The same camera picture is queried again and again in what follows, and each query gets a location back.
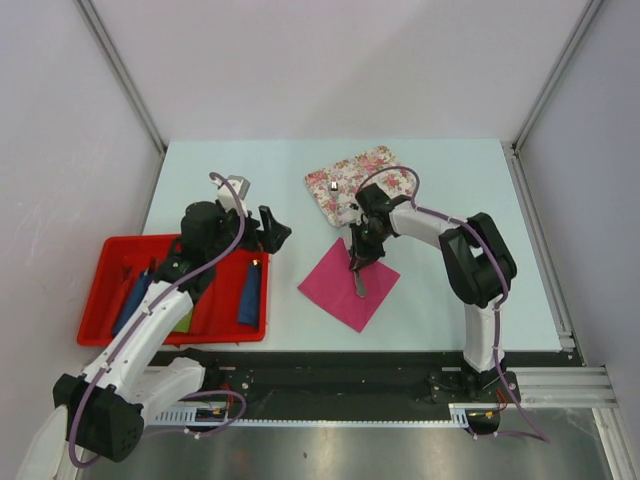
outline white wall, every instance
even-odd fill
[[[586,0],[96,0],[164,138],[499,137]]]
[[[588,360],[640,446],[640,2],[610,1],[523,152]]]
[[[71,0],[2,2],[0,477],[93,355],[75,335],[102,243],[139,231],[160,165]]]

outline light blue table surface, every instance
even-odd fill
[[[309,140],[172,142],[145,234],[180,230],[184,209],[215,199],[209,172],[251,181],[247,206],[271,207],[293,234],[273,256],[267,335],[216,350],[437,351],[464,347],[464,309],[451,291],[441,253],[412,238],[389,239],[384,263],[400,280],[362,333],[315,306],[297,286],[339,236],[307,190],[305,174],[377,145],[418,171],[418,203],[495,220],[518,265],[504,308],[507,350],[558,351],[560,343],[509,170],[497,140]]]

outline floral placemat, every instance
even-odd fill
[[[385,146],[367,150],[333,165],[309,173],[304,181],[318,206],[334,227],[341,227],[353,221],[355,194],[362,181],[378,170],[400,165],[396,156]],[[329,185],[338,182],[338,194],[331,196]],[[415,189],[415,179],[406,171],[391,170],[372,180],[390,197],[411,195]]]

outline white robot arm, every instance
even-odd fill
[[[501,343],[494,345],[495,338],[501,338],[501,335],[496,337],[494,308],[501,297],[502,286],[488,260],[483,255],[474,255],[472,248],[478,245],[473,238],[465,230],[453,228],[446,219],[417,210],[409,197],[389,198],[377,184],[361,189],[356,201],[362,215],[350,224],[350,238],[346,239],[351,270],[357,272],[384,256],[382,244],[390,236],[410,236],[441,250],[449,282],[464,303],[464,359],[478,374],[495,370],[494,348],[497,348],[498,361],[504,358]],[[498,258],[510,286],[516,265],[493,220],[486,214],[478,214],[468,219],[468,223],[484,237]]]
[[[142,373],[211,284],[217,261],[238,247],[276,253],[291,234],[265,206],[259,207],[263,227],[259,229],[260,221],[251,218],[244,205],[249,187],[246,179],[211,175],[219,181],[217,201],[187,207],[181,234],[136,312],[80,375],[65,374],[54,386],[56,408],[68,410],[66,438],[70,444],[121,461],[133,451],[151,420],[197,392],[205,372],[194,360],[177,358],[144,380]]]

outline cable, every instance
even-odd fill
[[[502,393],[502,390],[499,388],[496,388],[496,396],[498,397],[498,406],[500,407],[498,413],[504,412],[509,406],[509,400],[507,400],[507,397],[504,396],[504,393]]]
[[[495,332],[494,332],[493,347],[492,347],[493,348],[493,362],[496,365],[496,371],[498,372],[498,376],[500,377],[500,381],[502,382],[502,385],[504,386],[505,391],[507,392],[509,397],[511,397],[511,401],[513,402],[513,404],[516,406],[516,408],[520,412],[520,415],[522,415],[522,417],[526,420],[526,422],[529,424],[529,426],[536,433],[533,434],[533,433],[528,433],[528,432],[507,431],[507,432],[500,432],[500,433],[496,432],[496,434],[489,434],[489,435],[477,435],[475,432],[473,432],[473,430],[471,430],[471,428],[469,428],[467,431],[469,431],[469,433],[471,433],[474,436],[474,439],[477,438],[477,437],[496,437],[496,436],[515,437],[515,436],[523,436],[523,437],[535,438],[537,440],[541,440],[541,441],[546,442],[546,443],[551,443],[551,440],[549,439],[549,437],[547,437],[547,435],[536,424],[536,422],[533,420],[533,418],[531,418],[531,416],[527,413],[527,411],[522,407],[522,405],[520,404],[520,402],[516,398],[515,393],[513,393],[513,391],[511,391],[511,389],[509,388],[509,382],[507,381],[507,379],[506,379],[506,377],[504,375],[504,371],[502,370],[502,366],[500,365],[500,359],[498,357],[498,349],[500,348],[500,328],[501,328],[500,309],[501,309],[502,305],[507,301],[507,298],[509,298],[509,286],[507,285],[507,280],[506,280],[506,278],[504,276],[504,273],[502,273],[502,269],[500,268],[500,265],[498,265],[498,261],[493,256],[493,253],[489,249],[489,246],[482,239],[480,234],[478,232],[476,232],[468,223],[466,223],[463,220],[454,218],[454,217],[449,217],[449,216],[445,215],[444,213],[438,212],[437,210],[431,210],[429,208],[421,207],[421,206],[416,204],[416,196],[417,196],[418,190],[420,188],[420,176],[418,175],[418,172],[416,172],[412,168],[404,167],[404,166],[401,166],[401,165],[394,165],[394,166],[382,168],[382,169],[378,170],[377,172],[372,173],[367,178],[365,178],[365,180],[360,184],[360,187],[358,187],[358,192],[373,177],[375,177],[376,175],[379,175],[379,174],[381,174],[383,172],[389,171],[389,170],[406,171],[406,172],[411,173],[413,175],[413,177],[415,178],[415,180],[416,180],[416,188],[413,190],[413,193],[411,194],[411,199],[410,199],[411,206],[413,207],[414,210],[417,210],[417,211],[422,212],[422,213],[426,213],[427,215],[431,215],[433,217],[439,218],[440,220],[445,220],[448,223],[452,223],[454,225],[458,225],[458,226],[464,228],[467,232],[469,232],[469,234],[480,245],[480,247],[482,248],[483,253],[487,256],[487,259],[489,260],[489,263],[491,263],[491,266],[495,270],[496,275],[498,276],[498,279],[500,280],[500,285],[502,286],[502,297],[500,297],[500,299],[495,303],[495,305],[493,307],[493,315],[494,315],[494,318],[495,318]]]
[[[174,282],[171,285],[169,285],[162,293],[160,293],[149,304],[149,312],[151,312],[151,313],[153,313],[153,309],[156,308],[158,306],[158,304],[167,297],[167,295],[169,295],[171,292],[173,292],[176,288],[178,288],[183,283],[188,282],[193,277],[195,277],[197,275],[200,275],[205,270],[208,270],[211,267],[213,267],[216,263],[218,263],[220,260],[222,260],[224,257],[226,257],[229,253],[231,253],[238,246],[238,244],[240,243],[240,240],[242,240],[242,235],[244,234],[244,227],[245,227],[245,218],[244,218],[244,214],[243,214],[242,202],[240,200],[240,197],[238,196],[237,192],[233,189],[233,186],[229,183],[229,181],[226,178],[224,178],[222,175],[219,175],[216,172],[211,172],[209,174],[209,177],[211,177],[212,180],[219,180],[222,183],[222,185],[227,187],[229,189],[229,191],[231,192],[231,196],[233,197],[233,201],[236,204],[236,211],[238,212],[238,217],[240,218],[240,226],[238,227],[238,233],[236,234],[236,236],[233,239],[233,241],[231,242],[231,244],[220,255],[218,255],[216,258],[214,258],[210,262],[207,262],[204,265],[202,265],[201,267],[195,269],[193,272],[188,273],[187,275],[179,278],[176,282]],[[98,459],[100,458],[100,455],[96,455],[91,460],[89,460],[87,462],[82,462],[78,458],[78,456],[76,454],[76,440],[77,440],[77,437],[78,437],[78,427],[80,426],[80,419],[82,418],[82,413],[84,412],[84,409],[87,406],[87,402],[89,401],[89,397],[91,396],[91,393],[95,389],[96,385],[98,384],[98,382],[100,381],[102,376],[107,371],[109,365],[111,365],[113,363],[113,361],[118,356],[118,353],[120,353],[120,351],[122,351],[122,349],[124,348],[124,346],[127,343],[127,341],[135,333],[135,331],[138,329],[138,327],[140,326],[142,321],[146,318],[146,316],[147,316],[147,314],[144,313],[144,312],[141,313],[138,316],[136,321],[132,324],[131,328],[129,330],[127,330],[127,332],[122,337],[120,342],[118,342],[118,344],[114,347],[113,351],[111,352],[111,355],[109,355],[107,357],[107,359],[105,360],[105,364],[106,364],[107,368],[102,367],[102,368],[100,368],[98,370],[98,372],[96,373],[95,377],[93,378],[93,380],[91,380],[91,383],[89,383],[89,386],[84,391],[84,394],[82,395],[82,398],[80,399],[80,403],[78,404],[78,408],[76,409],[76,413],[73,416],[73,421],[71,422],[71,430],[69,432],[69,457],[71,459],[71,463],[73,463],[73,465],[75,467],[77,467],[77,468],[90,467],[95,462],[97,462]]]
[[[231,390],[231,386],[228,383],[223,383],[222,385],[220,385],[220,388],[222,388],[223,390]],[[227,410],[229,410],[231,407],[233,407],[233,395],[227,399]]]
[[[244,415],[244,412],[247,410],[247,400],[244,398],[244,395],[241,395],[238,392],[234,392],[233,390],[209,390],[205,392],[196,392],[196,393],[191,393],[187,395],[182,400],[191,400],[194,398],[209,397],[211,395],[227,395],[231,398],[234,398],[234,397],[237,398],[238,400],[240,400],[240,403],[241,403],[240,412],[238,412],[238,414],[232,419],[227,420],[226,422],[224,422],[219,426],[216,426],[213,430],[210,430],[208,432],[199,432],[199,433],[193,434],[192,436],[196,440],[200,438],[210,437],[212,435],[216,435],[218,433],[224,432],[227,428],[231,426],[231,424],[235,423],[240,418],[242,418],[242,416]],[[182,428],[164,428],[162,430],[156,430],[153,432],[145,433],[143,435],[143,438],[155,437],[156,435],[162,435],[164,433],[185,433],[189,435],[191,432],[188,429],[182,429]]]

